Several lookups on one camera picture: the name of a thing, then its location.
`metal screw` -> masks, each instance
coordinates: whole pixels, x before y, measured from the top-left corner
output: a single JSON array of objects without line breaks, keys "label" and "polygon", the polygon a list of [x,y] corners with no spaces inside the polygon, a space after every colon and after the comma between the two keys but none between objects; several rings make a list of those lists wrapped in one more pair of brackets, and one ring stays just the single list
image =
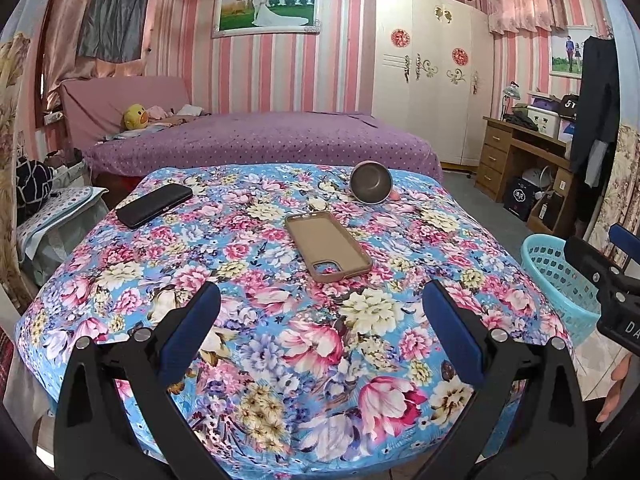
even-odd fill
[{"label": "metal screw", "polygon": [[87,335],[83,335],[78,341],[76,341],[76,348],[78,350],[84,350],[91,344],[91,338]]},{"label": "metal screw", "polygon": [[504,343],[509,338],[509,334],[507,334],[506,330],[494,328],[491,330],[491,338],[498,343]]},{"label": "metal screw", "polygon": [[564,350],[566,348],[566,343],[564,342],[563,339],[560,339],[559,337],[552,337],[551,346],[556,350]]},{"label": "metal screw", "polygon": [[138,342],[143,342],[146,341],[147,339],[149,339],[151,337],[151,329],[144,327],[144,328],[140,328],[138,330],[136,330],[133,334],[133,339],[135,339]]}]

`table lamp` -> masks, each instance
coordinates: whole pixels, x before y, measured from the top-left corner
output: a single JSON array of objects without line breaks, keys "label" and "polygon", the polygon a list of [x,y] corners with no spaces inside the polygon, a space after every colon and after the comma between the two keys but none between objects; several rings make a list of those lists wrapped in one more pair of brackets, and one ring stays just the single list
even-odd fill
[{"label": "table lamp", "polygon": [[500,116],[500,120],[503,120],[505,113],[507,113],[507,110],[509,108],[509,99],[511,99],[512,97],[515,98],[515,99],[520,99],[521,98],[520,97],[520,87],[517,85],[517,83],[515,81],[511,81],[509,86],[507,86],[502,91],[502,95],[504,97],[502,98],[502,115]]}]

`floor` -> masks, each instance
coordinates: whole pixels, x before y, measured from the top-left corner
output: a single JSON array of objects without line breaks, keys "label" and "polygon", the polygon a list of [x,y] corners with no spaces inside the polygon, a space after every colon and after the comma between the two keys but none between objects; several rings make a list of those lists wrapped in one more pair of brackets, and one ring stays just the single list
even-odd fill
[{"label": "floor", "polygon": [[[520,245],[530,231],[514,215],[496,204],[489,197],[473,187],[473,179],[466,175],[445,172],[444,187],[458,203],[488,229],[509,253],[520,261]],[[626,351],[613,341],[593,332],[575,351],[574,366],[580,384],[583,399],[605,397],[612,381],[613,368],[622,360]],[[53,451],[54,418],[46,417],[42,421],[38,446]],[[427,460],[421,455],[416,460],[397,466],[389,471],[368,475],[367,480],[410,480]]]},{"label": "floor", "polygon": [[442,185],[473,218],[478,220],[520,263],[520,246],[532,234],[527,225],[474,187],[465,173],[445,171]]}]

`wall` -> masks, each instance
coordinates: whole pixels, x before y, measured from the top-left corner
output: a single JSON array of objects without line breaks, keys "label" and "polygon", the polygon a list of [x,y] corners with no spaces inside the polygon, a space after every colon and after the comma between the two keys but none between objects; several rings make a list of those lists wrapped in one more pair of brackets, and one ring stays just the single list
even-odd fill
[{"label": "wall", "polygon": [[[596,33],[605,35],[610,23],[604,0],[563,0],[569,25],[593,25]],[[499,117],[502,107],[502,89],[511,81],[520,85],[522,99],[529,90],[562,97],[580,91],[580,80],[549,75],[550,33],[512,32],[495,35],[494,47],[494,102],[492,116]]]},{"label": "wall", "polygon": [[[476,6],[475,1],[458,0]],[[322,32],[212,38],[214,0],[159,0],[147,75],[211,112],[370,112],[375,0],[322,0]]]}]

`black smartphone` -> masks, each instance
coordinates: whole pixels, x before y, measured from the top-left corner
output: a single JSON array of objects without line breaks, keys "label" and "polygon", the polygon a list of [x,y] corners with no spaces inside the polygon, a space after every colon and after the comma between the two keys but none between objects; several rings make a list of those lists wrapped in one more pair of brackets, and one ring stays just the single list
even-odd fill
[{"label": "black smartphone", "polygon": [[116,209],[116,216],[129,229],[136,229],[192,196],[190,187],[167,184]]}]

